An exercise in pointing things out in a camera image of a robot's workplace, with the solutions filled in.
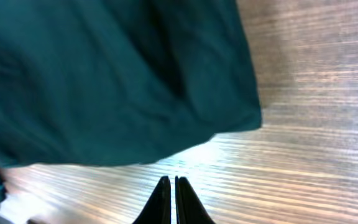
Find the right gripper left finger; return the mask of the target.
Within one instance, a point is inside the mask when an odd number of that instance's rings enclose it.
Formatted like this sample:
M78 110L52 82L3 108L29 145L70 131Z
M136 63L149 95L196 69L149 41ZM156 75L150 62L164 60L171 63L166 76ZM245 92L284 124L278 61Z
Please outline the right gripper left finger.
M171 183L168 176L160 178L133 224L171 224Z

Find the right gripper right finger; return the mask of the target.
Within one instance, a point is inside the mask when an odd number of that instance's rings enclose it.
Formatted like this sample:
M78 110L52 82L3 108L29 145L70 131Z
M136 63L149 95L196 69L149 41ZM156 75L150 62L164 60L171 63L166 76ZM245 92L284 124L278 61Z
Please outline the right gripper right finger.
M177 224L215 224L186 177L175 177Z

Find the black shorts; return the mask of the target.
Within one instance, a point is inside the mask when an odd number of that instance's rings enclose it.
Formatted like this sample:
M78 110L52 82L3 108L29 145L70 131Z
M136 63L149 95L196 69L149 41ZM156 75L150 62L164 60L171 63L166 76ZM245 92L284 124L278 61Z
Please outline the black shorts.
M235 1L0 0L0 167L148 164L261 124Z

